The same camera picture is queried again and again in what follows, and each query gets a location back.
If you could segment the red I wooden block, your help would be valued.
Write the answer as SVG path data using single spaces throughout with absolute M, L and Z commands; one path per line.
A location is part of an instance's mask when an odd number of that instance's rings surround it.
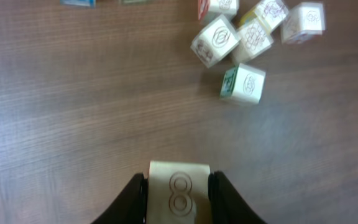
M 281 26 L 283 44 L 301 44 L 326 30 L 322 2 L 301 2 L 290 10 Z

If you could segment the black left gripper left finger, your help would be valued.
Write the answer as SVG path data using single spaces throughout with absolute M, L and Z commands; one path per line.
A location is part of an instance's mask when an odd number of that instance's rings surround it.
M 137 173 L 92 224 L 145 224 L 147 197 L 148 179 Z

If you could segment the green edged animal wooden block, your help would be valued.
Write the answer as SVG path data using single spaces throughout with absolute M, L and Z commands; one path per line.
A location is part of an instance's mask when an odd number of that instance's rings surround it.
M 266 73 L 243 63 L 225 72 L 220 98 L 241 105 L 259 103 Z

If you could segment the white maroon wooden block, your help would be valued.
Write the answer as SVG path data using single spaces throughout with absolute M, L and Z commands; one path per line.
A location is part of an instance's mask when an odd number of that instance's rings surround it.
M 241 39 L 239 45 L 231 52 L 235 65 L 255 59 L 273 44 L 272 36 L 258 19 L 253 19 L 241 26 L 237 34 Z

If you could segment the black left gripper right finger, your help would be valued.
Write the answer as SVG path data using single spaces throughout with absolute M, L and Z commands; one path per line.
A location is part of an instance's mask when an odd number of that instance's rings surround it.
M 249 207 L 221 171 L 208 177 L 208 198 L 213 224 L 267 224 Z

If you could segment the wooden block with figure eight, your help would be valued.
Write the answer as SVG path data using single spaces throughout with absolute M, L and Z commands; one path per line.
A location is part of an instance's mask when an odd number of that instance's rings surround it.
M 146 224 L 212 224 L 206 164 L 151 161 Z

